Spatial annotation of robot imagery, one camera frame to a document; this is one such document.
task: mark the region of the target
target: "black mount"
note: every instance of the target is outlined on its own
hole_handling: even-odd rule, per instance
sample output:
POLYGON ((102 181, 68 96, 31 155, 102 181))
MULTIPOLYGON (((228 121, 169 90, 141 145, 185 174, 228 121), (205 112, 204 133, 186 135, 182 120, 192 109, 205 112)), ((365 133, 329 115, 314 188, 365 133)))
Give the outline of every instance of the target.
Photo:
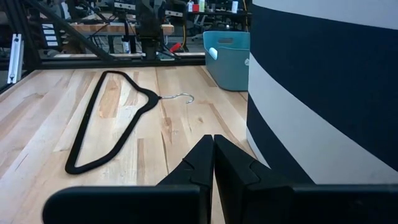
POLYGON ((142 1, 136 3, 137 38, 141 41, 144 60, 158 60, 156 52, 162 49, 163 29, 162 18, 164 17, 165 5, 161 5, 157 10, 151 5, 144 4, 142 1))
POLYGON ((211 223, 213 167, 226 224, 398 223, 398 185, 300 185, 206 135, 154 187, 73 187, 44 223, 211 223))

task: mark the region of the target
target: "cable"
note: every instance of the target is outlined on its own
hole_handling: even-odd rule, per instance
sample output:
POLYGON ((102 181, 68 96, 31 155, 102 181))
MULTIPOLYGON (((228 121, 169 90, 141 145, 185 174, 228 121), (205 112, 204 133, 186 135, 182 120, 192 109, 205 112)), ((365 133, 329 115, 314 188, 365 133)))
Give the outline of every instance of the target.
MULTIPOLYGON (((136 37, 137 37, 136 30, 132 28, 132 26, 131 26, 131 24, 130 24, 130 22, 129 22, 129 21, 127 21, 127 23, 129 24, 129 26, 130 26, 130 29, 131 29, 132 33, 134 34, 134 38, 136 38, 136 37)), ((141 49, 141 52, 142 52, 142 46, 141 46, 141 43, 140 43, 139 41, 136 41, 136 43, 138 44, 138 46, 139 46, 139 48, 141 49)))
POLYGON ((169 54, 166 54, 166 55, 168 55, 168 56, 170 56, 170 57, 172 57, 172 58, 174 58, 174 59, 181 59, 180 56, 178 56, 176 53, 172 52, 164 43, 162 43, 162 44, 163 44, 163 47, 164 47, 164 48, 166 48, 171 54, 174 55, 174 57, 171 56, 171 55, 169 55, 169 54))
POLYGON ((99 45, 100 45, 100 48, 103 49, 103 45, 102 45, 102 43, 101 43, 101 38, 98 37, 98 36, 95 36, 94 39, 98 40, 99 45))
POLYGON ((94 40, 94 42, 95 42, 95 45, 96 45, 98 48, 100 48, 100 45, 99 45, 98 42, 97 42, 97 36, 94 36, 94 37, 93 37, 93 40, 94 40))
POLYGON ((104 15, 102 15, 102 13, 100 13, 99 11, 97 11, 95 8, 93 8, 91 6, 90 3, 86 2, 85 0, 80 0, 80 2, 82 2, 86 7, 88 7, 91 11, 93 11, 99 18, 101 18, 103 21, 108 21, 108 19, 106 19, 104 17, 104 15))
POLYGON ((112 16, 109 18, 109 21, 108 21, 107 24, 105 24, 104 26, 102 26, 101 28, 99 28, 97 31, 95 31, 94 34, 91 34, 87 39, 93 38, 93 36, 94 36, 95 34, 97 34, 99 31, 101 31, 101 30, 103 30, 105 27, 111 25, 111 22, 113 22, 113 21, 116 19, 116 17, 115 17, 115 18, 113 18, 113 19, 111 20, 112 16))
POLYGON ((248 8, 246 7, 246 1, 243 0, 244 11, 246 12, 246 32, 249 32, 249 21, 248 21, 248 8))
POLYGON ((104 47, 102 47, 102 46, 108 46, 108 49, 110 50, 111 48, 109 47, 109 42, 107 42, 107 44, 105 44, 105 42, 102 40, 102 38, 101 37, 98 37, 98 39, 99 39, 99 41, 101 42, 101 48, 102 49, 104 49, 104 47))
POLYGON ((91 38, 91 41, 99 48, 99 45, 97 43, 97 39, 95 37, 91 38))
POLYGON ((187 34, 185 32, 185 25, 182 26, 182 33, 183 33, 182 48, 184 48, 185 43, 187 42, 187 34))

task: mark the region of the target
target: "workbench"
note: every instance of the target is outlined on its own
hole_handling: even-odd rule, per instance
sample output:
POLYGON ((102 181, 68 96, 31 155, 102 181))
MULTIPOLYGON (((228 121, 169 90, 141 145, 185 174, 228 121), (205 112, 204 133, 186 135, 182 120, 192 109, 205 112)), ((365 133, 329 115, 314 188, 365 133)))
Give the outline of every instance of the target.
MULTIPOLYGON (((205 56, 205 53, 203 52, 181 52, 181 53, 175 53, 178 56, 181 57, 187 57, 187 56, 205 56)), ((139 58, 142 56, 142 53, 133 53, 133 54, 110 54, 115 57, 135 57, 139 58)), ((92 58, 92 57, 97 57, 95 54, 58 54, 54 56, 56 58, 79 58, 79 57, 86 57, 86 58, 92 58)))
MULTIPOLYGON (((109 19, 112 14, 110 13, 103 13, 103 16, 107 19, 109 19)), ((135 21, 135 16, 134 15, 127 15, 127 19, 131 23, 131 21, 135 21)), ((96 14, 84 17, 82 20, 92 20, 92 21, 100 21, 101 18, 97 16, 96 14)), ((105 23, 99 23, 99 24, 84 24, 84 23, 71 23, 70 24, 73 28, 75 28, 77 31, 81 32, 82 34, 85 35, 91 35, 95 33, 97 30, 102 28, 105 23)), ((174 26, 170 24, 163 24, 163 35, 172 35, 174 33, 174 26)), ((131 23, 131 27, 129 27, 129 32, 130 34, 135 34, 136 29, 135 29, 135 24, 131 23)), ((105 28, 101 29, 98 32, 98 35, 124 35, 125 30, 124 30, 124 24, 121 22, 112 22, 110 25, 106 26, 105 28)))
MULTIPOLYGON (((160 100, 111 162, 67 174, 70 148, 105 70, 34 71, 0 95, 0 223, 41 223, 45 201, 66 187, 155 185, 205 134, 222 134, 254 157, 246 141, 247 93, 218 88, 205 67, 113 68, 160 96, 189 93, 195 101, 160 100)), ((108 75, 77 165, 109 152, 146 101, 123 77, 108 75)), ((216 185, 213 193, 212 223, 224 223, 216 185)))

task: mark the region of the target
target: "black velvet hanger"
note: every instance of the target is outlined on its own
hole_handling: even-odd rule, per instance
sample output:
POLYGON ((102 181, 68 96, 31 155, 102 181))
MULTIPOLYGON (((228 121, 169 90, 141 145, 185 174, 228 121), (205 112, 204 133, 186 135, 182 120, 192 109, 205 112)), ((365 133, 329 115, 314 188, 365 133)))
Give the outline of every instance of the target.
POLYGON ((144 113, 150 111, 151 109, 153 109, 157 103, 159 102, 159 100, 161 99, 171 99, 171 98, 176 98, 178 96, 181 95, 185 95, 185 96, 190 96, 192 97, 192 99, 190 101, 187 101, 187 103, 191 103, 194 99, 192 95, 186 94, 186 93, 181 93, 178 95, 174 95, 174 96, 158 96, 156 93, 154 93, 151 90, 147 90, 145 88, 141 88, 139 87, 126 73, 124 72, 120 72, 120 71, 105 71, 102 73, 101 78, 98 80, 97 85, 95 86, 93 95, 90 98, 90 101, 88 102, 87 105, 87 109, 85 112, 85 115, 81 121, 79 130, 77 132, 76 135, 76 139, 75 142, 73 143, 73 146, 70 150, 70 154, 67 160, 67 163, 65 165, 65 171, 68 174, 82 174, 84 172, 87 172, 89 170, 95 169, 99 166, 102 166, 103 164, 109 162, 111 159, 113 159, 122 149, 124 143, 127 141, 129 135, 132 133, 132 130, 134 129, 134 127, 136 126, 139 118, 141 117, 141 115, 143 115, 144 113), (140 108, 137 113, 134 115, 134 117, 132 118, 131 122, 129 123, 129 125, 127 126, 126 130, 123 132, 123 134, 121 135, 121 137, 119 138, 119 140, 116 142, 116 144, 114 145, 114 147, 112 148, 112 150, 107 153, 107 155, 89 162, 85 165, 82 165, 80 167, 76 167, 76 161, 78 159, 79 153, 80 153, 80 149, 81 149, 81 145, 83 144, 83 140, 86 134, 86 130, 87 130, 87 126, 88 123, 90 121, 90 116, 93 112, 93 108, 94 108, 94 104, 95 101, 97 99, 98 93, 100 92, 101 86, 104 82, 105 77, 107 76, 107 74, 109 73, 115 73, 118 75, 122 75, 131 85, 132 87, 134 87, 134 89, 136 89, 138 92, 145 94, 146 96, 148 96, 148 102, 142 107, 140 108))

